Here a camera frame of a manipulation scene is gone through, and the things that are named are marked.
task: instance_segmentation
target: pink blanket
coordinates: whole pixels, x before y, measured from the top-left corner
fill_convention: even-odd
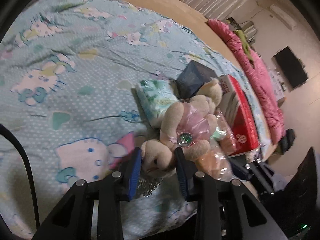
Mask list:
[[[239,37],[229,30],[229,26],[219,20],[210,19],[208,25],[227,44],[244,70],[248,80],[256,93],[268,127],[273,144],[277,144],[285,135],[283,113],[279,109],[273,93],[270,77],[263,61],[258,54],[250,49],[254,61],[254,68],[244,53]]]

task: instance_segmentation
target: stuffed animal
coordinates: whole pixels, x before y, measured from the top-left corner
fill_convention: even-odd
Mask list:
[[[176,102],[165,112],[160,129],[160,140],[142,144],[142,169],[153,178],[164,178],[175,173],[173,151],[182,147],[187,160],[195,161],[210,150],[209,139],[217,127],[213,114],[222,98],[217,79],[200,88],[189,103]]]

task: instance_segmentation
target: cardboard box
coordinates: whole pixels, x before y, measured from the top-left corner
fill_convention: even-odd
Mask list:
[[[259,147],[259,137],[251,108],[239,82],[231,75],[219,78],[223,96],[219,105],[236,138],[237,151],[230,156],[244,154]]]

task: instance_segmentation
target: diaper package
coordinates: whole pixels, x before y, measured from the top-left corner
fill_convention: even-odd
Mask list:
[[[136,91],[151,127],[159,128],[168,107],[178,102],[169,80],[142,80]]]

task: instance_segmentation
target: bed sheet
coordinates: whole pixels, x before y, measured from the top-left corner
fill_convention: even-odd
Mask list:
[[[267,149],[244,72],[190,29],[118,0],[40,0],[18,16],[0,44],[0,123],[30,159],[41,220],[75,180],[103,178],[134,143],[158,136],[133,87],[142,79],[175,79],[192,59],[239,81]],[[35,230],[28,192],[19,154],[0,138],[0,213],[24,238]],[[181,225],[196,203],[184,201],[173,176],[121,209],[124,238],[139,239]]]

